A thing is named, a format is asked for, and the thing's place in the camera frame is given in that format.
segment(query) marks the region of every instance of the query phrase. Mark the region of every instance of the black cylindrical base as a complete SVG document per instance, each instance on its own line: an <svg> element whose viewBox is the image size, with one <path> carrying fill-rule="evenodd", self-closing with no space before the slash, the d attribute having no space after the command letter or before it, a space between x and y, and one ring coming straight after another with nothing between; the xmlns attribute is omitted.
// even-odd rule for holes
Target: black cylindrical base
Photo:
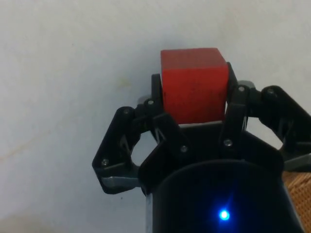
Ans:
<svg viewBox="0 0 311 233"><path fill-rule="evenodd" d="M281 178L247 162L185 167L152 196L153 233L304 232Z"/></svg>

